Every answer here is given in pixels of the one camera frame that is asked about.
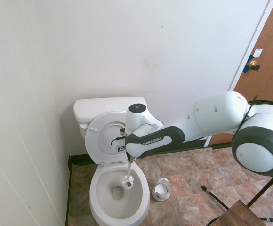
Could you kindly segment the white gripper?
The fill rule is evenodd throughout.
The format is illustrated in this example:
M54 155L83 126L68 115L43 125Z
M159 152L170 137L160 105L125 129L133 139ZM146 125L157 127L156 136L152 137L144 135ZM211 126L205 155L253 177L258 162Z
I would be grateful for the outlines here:
M113 153L114 154L122 154L126 152L125 149L125 140L115 140L112 143ZM134 158L129 155L128 152L126 152L127 159L130 163L133 162Z

